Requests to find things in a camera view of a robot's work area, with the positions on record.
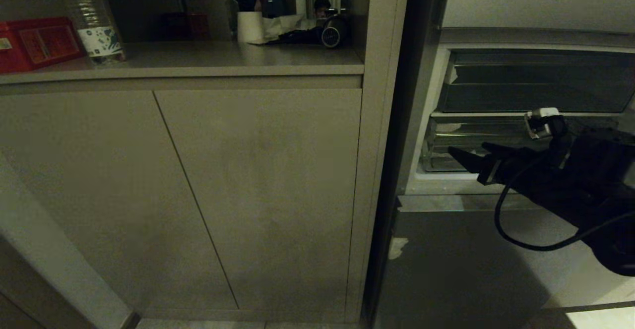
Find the tile floor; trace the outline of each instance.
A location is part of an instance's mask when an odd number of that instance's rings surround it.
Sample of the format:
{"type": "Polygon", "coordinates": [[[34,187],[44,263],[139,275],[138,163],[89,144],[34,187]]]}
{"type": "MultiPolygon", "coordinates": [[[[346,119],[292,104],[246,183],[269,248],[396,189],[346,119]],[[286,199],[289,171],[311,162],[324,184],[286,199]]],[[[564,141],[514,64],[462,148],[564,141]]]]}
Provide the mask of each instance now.
{"type": "Polygon", "coordinates": [[[358,326],[345,324],[188,322],[181,320],[142,319],[136,329],[358,329],[358,326]]]}
{"type": "Polygon", "coordinates": [[[633,329],[635,307],[567,313],[577,329],[633,329]]]}

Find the countertop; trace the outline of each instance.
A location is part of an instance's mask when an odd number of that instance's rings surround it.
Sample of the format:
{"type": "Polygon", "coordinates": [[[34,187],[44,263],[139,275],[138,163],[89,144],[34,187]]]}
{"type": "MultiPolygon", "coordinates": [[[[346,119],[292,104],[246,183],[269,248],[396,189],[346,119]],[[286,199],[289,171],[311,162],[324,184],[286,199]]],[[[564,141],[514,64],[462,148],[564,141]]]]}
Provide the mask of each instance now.
{"type": "Polygon", "coordinates": [[[127,61],[93,66],[88,58],[30,72],[0,75],[0,84],[104,78],[361,75],[364,63],[350,48],[320,45],[256,46],[238,42],[126,44],[127,61]]]}

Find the plastic water bottle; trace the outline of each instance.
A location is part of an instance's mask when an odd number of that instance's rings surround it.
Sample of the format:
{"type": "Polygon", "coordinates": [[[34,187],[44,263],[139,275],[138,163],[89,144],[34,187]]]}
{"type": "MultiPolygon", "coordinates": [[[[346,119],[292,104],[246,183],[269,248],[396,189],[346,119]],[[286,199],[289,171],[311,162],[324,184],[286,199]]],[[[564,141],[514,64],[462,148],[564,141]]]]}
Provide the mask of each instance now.
{"type": "Polygon", "coordinates": [[[77,34],[96,65],[123,62],[126,55],[104,0],[64,0],[77,34]]]}

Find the black cable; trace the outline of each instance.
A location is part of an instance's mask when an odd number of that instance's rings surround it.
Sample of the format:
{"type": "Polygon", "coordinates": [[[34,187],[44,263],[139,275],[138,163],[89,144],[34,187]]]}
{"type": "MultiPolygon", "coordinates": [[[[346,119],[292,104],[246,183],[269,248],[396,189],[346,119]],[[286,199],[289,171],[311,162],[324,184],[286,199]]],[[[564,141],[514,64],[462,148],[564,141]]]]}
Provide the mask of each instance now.
{"type": "Polygon", "coordinates": [[[603,223],[600,223],[599,225],[591,227],[590,229],[588,229],[588,230],[586,230],[586,231],[584,231],[584,232],[582,232],[580,234],[573,235],[570,238],[567,238],[567,239],[562,240],[562,241],[560,241],[558,243],[554,243],[553,245],[548,245],[548,246],[530,245],[529,243],[524,243],[522,241],[518,241],[515,238],[512,238],[510,235],[505,233],[505,230],[503,230],[503,227],[501,226],[501,207],[503,205],[503,202],[505,201],[505,197],[508,195],[508,192],[511,189],[512,184],[514,184],[514,181],[518,177],[520,177],[522,175],[522,173],[524,173],[528,169],[532,168],[533,166],[535,166],[539,162],[543,161],[546,157],[547,157],[547,154],[543,155],[542,157],[539,157],[539,158],[535,159],[534,161],[531,161],[524,168],[522,168],[520,171],[518,171],[518,173],[516,173],[514,175],[514,177],[512,177],[510,179],[510,181],[505,185],[505,189],[503,189],[503,191],[501,193],[501,196],[499,197],[499,201],[496,203],[496,207],[494,208],[494,225],[496,226],[496,229],[498,230],[499,234],[501,234],[501,236],[504,239],[506,239],[507,241],[510,241],[514,245],[520,246],[522,248],[526,248],[527,250],[540,251],[540,252],[548,252],[548,251],[559,250],[560,248],[569,246],[572,243],[575,243],[577,241],[580,241],[583,238],[586,238],[590,234],[593,234],[597,230],[603,229],[604,227],[606,227],[608,225],[611,225],[612,223],[615,223],[615,222],[617,222],[619,220],[622,220],[624,218],[628,218],[628,217],[631,217],[631,216],[635,215],[635,211],[630,211],[630,212],[627,212],[627,213],[623,213],[623,214],[621,214],[619,216],[615,216],[614,218],[606,220],[603,223]]]}

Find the cabinet door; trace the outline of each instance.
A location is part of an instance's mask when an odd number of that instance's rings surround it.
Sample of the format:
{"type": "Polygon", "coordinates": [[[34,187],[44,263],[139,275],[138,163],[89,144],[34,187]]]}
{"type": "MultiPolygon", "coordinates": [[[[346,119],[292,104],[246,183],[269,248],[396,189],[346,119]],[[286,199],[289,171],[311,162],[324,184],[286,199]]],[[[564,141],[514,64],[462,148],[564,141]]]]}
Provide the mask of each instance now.
{"type": "Polygon", "coordinates": [[[240,309],[343,315],[361,90],[156,94],[240,309]]]}
{"type": "Polygon", "coordinates": [[[0,150],[120,297],[235,309],[151,91],[0,97],[0,150]]]}

